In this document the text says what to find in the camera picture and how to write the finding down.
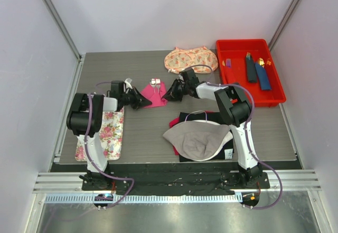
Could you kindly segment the pink paper napkin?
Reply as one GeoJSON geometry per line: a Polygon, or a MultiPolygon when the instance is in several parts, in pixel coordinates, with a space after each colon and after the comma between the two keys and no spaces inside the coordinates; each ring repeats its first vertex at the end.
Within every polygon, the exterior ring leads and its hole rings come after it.
{"type": "Polygon", "coordinates": [[[166,106],[167,100],[162,99],[162,96],[167,92],[165,83],[161,81],[161,88],[160,92],[157,92],[156,88],[156,93],[154,93],[153,88],[148,84],[142,91],[141,94],[150,100],[152,102],[152,105],[147,106],[146,108],[154,108],[154,107],[162,107],[166,106]]]}

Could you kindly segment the silver fork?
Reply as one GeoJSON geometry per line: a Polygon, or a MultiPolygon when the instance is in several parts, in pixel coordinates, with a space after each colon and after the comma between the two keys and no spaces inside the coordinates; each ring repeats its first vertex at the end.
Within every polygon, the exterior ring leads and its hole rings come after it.
{"type": "Polygon", "coordinates": [[[160,88],[161,88],[161,80],[159,78],[156,78],[155,83],[156,83],[157,92],[159,93],[160,88]]]}

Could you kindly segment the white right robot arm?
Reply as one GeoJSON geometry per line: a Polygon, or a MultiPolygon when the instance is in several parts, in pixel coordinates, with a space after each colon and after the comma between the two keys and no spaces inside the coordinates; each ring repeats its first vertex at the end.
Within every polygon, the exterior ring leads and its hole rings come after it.
{"type": "Polygon", "coordinates": [[[254,110],[251,94],[237,83],[217,85],[208,81],[200,82],[193,68],[187,68],[180,72],[180,77],[174,80],[162,98],[181,101],[185,95],[217,102],[220,116],[230,126],[237,148],[239,183],[244,188],[256,184],[262,175],[262,166],[251,135],[254,110]]]}

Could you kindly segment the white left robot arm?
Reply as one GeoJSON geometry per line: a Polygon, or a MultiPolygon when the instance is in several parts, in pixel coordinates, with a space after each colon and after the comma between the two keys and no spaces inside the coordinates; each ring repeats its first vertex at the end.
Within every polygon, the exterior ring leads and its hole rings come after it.
{"type": "Polygon", "coordinates": [[[111,81],[109,84],[110,89],[105,95],[76,93],[66,119],[67,128],[84,148],[87,170],[97,173],[94,184],[101,190],[107,190],[112,185],[112,176],[107,171],[108,160],[104,156],[99,135],[103,113],[120,112],[125,106],[138,110],[152,104],[131,85],[129,79],[111,81]]]}

